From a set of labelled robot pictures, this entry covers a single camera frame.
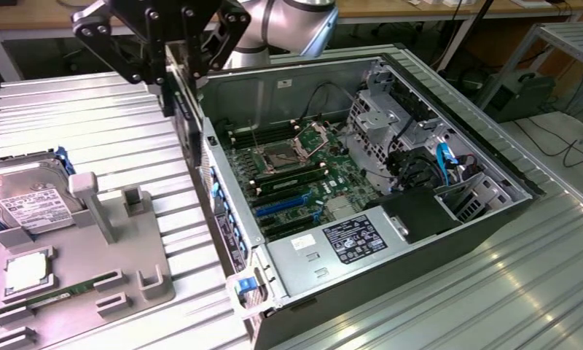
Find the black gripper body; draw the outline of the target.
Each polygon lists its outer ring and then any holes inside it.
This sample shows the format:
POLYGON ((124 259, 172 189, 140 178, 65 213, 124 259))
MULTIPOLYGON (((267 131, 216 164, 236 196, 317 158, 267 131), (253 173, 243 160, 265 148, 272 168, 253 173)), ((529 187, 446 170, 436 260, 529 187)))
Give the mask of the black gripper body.
POLYGON ((221 6, 221 1, 213 0, 161 0, 132 1, 116 0, 107 2, 116 16, 144 15, 148 11, 159 14, 183 14, 191 10, 196 15, 213 15, 221 6))

